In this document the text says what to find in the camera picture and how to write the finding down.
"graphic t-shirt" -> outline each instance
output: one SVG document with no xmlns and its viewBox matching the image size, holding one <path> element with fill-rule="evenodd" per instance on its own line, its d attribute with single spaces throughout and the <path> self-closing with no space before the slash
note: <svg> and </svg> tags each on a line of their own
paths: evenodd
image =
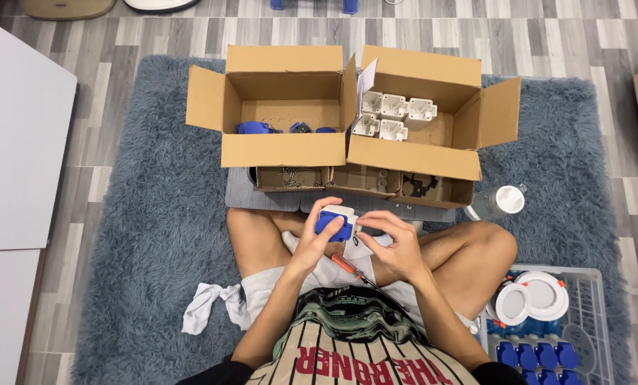
<svg viewBox="0 0 638 385">
<path fill-rule="evenodd" d="M 524 384 L 498 363 L 473 373 L 428 342 L 397 304 L 370 288 L 317 288 L 300 296 L 271 363 L 225 361 L 191 384 Z"/>
</svg>

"fluffy rug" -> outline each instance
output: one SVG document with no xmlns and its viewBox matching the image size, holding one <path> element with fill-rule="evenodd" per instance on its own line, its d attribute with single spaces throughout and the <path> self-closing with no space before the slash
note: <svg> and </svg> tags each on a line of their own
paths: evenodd
<svg viewBox="0 0 638 385">
<path fill-rule="evenodd" d="M 199 282 L 240 280 L 225 225 L 221 135 L 184 123 L 192 63 L 224 70 L 216 60 L 140 63 L 91 260 L 76 384 L 173 384 L 218 363 L 243 335 L 221 301 L 201 335 L 181 333 Z M 594 87 L 524 80 L 520 104 L 518 141 L 480 152 L 477 188 L 528 186 L 525 209 L 501 222 L 519 242 L 517 262 L 601 270 L 616 382 L 626 384 L 629 316 Z"/>
</svg>

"hand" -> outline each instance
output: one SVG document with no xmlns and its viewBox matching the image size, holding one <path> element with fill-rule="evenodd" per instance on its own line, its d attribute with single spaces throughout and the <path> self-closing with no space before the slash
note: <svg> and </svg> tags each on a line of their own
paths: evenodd
<svg viewBox="0 0 638 385">
<path fill-rule="evenodd" d="M 319 212 L 325 206 L 340 205 L 342 202 L 343 200 L 337 197 L 326 197 L 314 203 L 314 207 L 305 221 L 305 229 L 300 237 L 300 243 L 297 244 L 293 258 L 286 265 L 285 271 L 306 277 L 314 270 L 323 257 L 328 240 L 340 230 L 345 221 L 342 216 L 337 216 L 326 225 L 321 233 L 317 234 L 315 225 L 319 219 Z"/>
<path fill-rule="evenodd" d="M 381 262 L 400 276 L 400 280 L 412 282 L 421 273 L 430 273 L 421 258 L 421 248 L 412 225 L 390 211 L 369 211 L 357 219 L 357 224 L 382 230 L 392 237 L 393 243 L 383 247 L 365 232 L 355 234 Z"/>
</svg>

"finger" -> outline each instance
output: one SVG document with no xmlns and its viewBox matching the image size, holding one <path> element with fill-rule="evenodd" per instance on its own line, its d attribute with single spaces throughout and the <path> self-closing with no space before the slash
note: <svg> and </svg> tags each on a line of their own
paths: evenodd
<svg viewBox="0 0 638 385">
<path fill-rule="evenodd" d="M 307 216 L 307 220 L 305 221 L 305 232 L 315 232 L 314 226 L 319 220 L 319 211 L 321 211 L 322 208 L 328 205 L 340 205 L 341 203 L 343 203 L 343 199 L 339 197 L 326 197 L 314 202 L 312 211 L 309 212 L 309 216 Z"/>
<path fill-rule="evenodd" d="M 383 255 L 386 251 L 385 247 L 381 246 L 380 243 L 376 242 L 374 237 L 370 236 L 366 232 L 358 232 L 355 234 L 357 238 L 359 238 L 366 247 L 368 247 L 371 251 L 374 252 L 375 256 Z"/>
<path fill-rule="evenodd" d="M 397 215 L 391 213 L 388 210 L 369 211 L 368 213 L 360 217 L 360 219 L 362 218 L 384 219 L 385 221 L 393 223 L 394 225 L 397 225 L 398 227 L 401 227 L 403 229 L 409 229 L 410 226 L 409 223 L 402 221 L 400 218 L 398 218 Z"/>
<path fill-rule="evenodd" d="M 407 234 L 411 234 L 407 229 L 394 225 L 385 219 L 359 218 L 357 219 L 357 223 L 362 226 L 387 232 L 394 241 L 402 240 Z"/>
<path fill-rule="evenodd" d="M 317 235 L 314 241 L 322 247 L 322 250 L 326 248 L 328 240 L 340 231 L 343 223 L 345 223 L 345 219 L 341 215 L 336 216 L 331 222 L 328 222 L 328 224 L 323 228 L 323 231 Z"/>
</svg>

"white bottle cap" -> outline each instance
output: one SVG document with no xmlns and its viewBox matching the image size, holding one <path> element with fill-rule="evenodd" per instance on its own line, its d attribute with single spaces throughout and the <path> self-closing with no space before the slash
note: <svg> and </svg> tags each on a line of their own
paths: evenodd
<svg viewBox="0 0 638 385">
<path fill-rule="evenodd" d="M 569 293 L 563 281 L 543 271 L 526 271 L 516 277 L 517 284 L 526 284 L 532 300 L 529 316 L 536 320 L 556 320 L 569 309 Z"/>
<path fill-rule="evenodd" d="M 532 302 L 527 288 L 513 282 L 506 282 L 497 294 L 497 299 L 491 299 L 486 306 L 490 317 L 507 326 L 519 325 L 526 320 L 531 308 Z"/>
<path fill-rule="evenodd" d="M 497 205 L 507 214 L 516 214 L 523 209 L 525 197 L 519 188 L 503 186 L 497 191 Z"/>
</svg>

